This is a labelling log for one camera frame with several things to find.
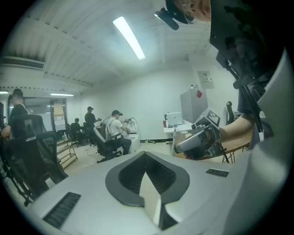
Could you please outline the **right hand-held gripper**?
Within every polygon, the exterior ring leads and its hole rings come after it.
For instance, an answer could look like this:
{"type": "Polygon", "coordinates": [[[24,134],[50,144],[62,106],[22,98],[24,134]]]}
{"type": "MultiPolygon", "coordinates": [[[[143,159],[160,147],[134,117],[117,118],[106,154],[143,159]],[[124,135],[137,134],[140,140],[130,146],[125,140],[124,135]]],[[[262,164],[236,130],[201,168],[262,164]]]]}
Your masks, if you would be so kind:
{"type": "Polygon", "coordinates": [[[222,154],[219,129],[221,118],[207,108],[191,125],[192,135],[174,146],[174,152],[184,153],[186,157],[197,160],[204,156],[217,157],[222,154]]]}

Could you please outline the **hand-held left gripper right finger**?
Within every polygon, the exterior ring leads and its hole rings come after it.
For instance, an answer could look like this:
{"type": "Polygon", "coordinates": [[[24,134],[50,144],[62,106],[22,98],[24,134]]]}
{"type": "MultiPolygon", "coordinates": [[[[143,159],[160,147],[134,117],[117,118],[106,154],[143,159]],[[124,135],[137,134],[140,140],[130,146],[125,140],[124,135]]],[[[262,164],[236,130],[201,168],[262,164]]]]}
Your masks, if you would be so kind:
{"type": "Polygon", "coordinates": [[[145,153],[146,173],[161,197],[158,226],[166,230],[178,222],[167,212],[165,205],[179,201],[190,184],[188,172],[151,152],[145,153]]]}

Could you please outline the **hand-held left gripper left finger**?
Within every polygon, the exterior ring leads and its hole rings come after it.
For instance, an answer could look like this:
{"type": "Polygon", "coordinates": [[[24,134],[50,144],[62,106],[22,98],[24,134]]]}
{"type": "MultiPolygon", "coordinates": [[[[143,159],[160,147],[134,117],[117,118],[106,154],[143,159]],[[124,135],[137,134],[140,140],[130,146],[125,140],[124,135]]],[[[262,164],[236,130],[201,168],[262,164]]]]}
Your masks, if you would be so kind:
{"type": "Polygon", "coordinates": [[[140,188],[145,172],[146,156],[145,152],[140,152],[109,170],[105,178],[106,188],[121,204],[144,207],[145,201],[140,196],[140,188]]]}

